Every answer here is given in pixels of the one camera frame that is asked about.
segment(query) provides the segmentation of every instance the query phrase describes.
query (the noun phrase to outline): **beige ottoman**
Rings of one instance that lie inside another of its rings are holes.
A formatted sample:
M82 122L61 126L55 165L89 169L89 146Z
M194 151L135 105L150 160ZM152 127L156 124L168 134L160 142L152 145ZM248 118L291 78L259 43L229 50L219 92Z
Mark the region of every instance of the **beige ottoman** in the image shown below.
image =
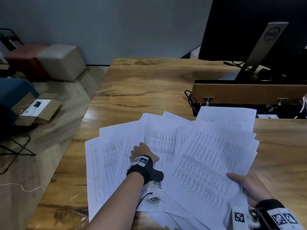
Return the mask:
M56 80L74 81L86 69L76 46L55 44L42 50L36 59Z

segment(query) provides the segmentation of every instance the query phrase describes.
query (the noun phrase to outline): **wooden table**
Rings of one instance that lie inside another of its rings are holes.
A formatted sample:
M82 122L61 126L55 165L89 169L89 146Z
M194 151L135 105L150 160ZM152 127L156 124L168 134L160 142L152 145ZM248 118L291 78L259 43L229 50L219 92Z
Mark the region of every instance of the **wooden table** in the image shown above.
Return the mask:
M228 71L238 68L189 59L114 60L27 229L80 230L87 224L84 142L97 137L100 127L138 120L144 112L194 120L184 90L192 90L196 79L220 78ZM254 132L260 145L253 170L307 229L307 121L256 119ZM160 227L136 213L133 229Z

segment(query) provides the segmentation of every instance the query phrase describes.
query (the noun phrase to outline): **wall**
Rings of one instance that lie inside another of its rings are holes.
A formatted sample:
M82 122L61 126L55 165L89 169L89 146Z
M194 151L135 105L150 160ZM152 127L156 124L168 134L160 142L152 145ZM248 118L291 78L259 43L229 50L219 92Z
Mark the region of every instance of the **wall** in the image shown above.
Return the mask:
M0 27L27 44L77 45L86 64L180 58L202 41L212 0L0 0Z

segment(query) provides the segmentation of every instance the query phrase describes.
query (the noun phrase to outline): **computer monitor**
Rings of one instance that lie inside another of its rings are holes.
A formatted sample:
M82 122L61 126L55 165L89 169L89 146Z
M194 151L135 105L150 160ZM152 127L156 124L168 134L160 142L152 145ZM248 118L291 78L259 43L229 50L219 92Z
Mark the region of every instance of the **computer monitor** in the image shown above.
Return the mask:
M198 58L246 61L275 21L288 25L260 64L278 70L307 46L307 0L213 0Z

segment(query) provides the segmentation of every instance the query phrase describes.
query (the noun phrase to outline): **red cube stool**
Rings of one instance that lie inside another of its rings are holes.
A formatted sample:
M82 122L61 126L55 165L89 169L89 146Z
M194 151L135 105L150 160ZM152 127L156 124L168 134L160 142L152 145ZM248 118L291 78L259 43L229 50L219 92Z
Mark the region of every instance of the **red cube stool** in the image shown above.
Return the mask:
M48 81L49 75L35 56L48 48L44 45L25 45L4 55L6 61L17 71L23 72L29 81Z

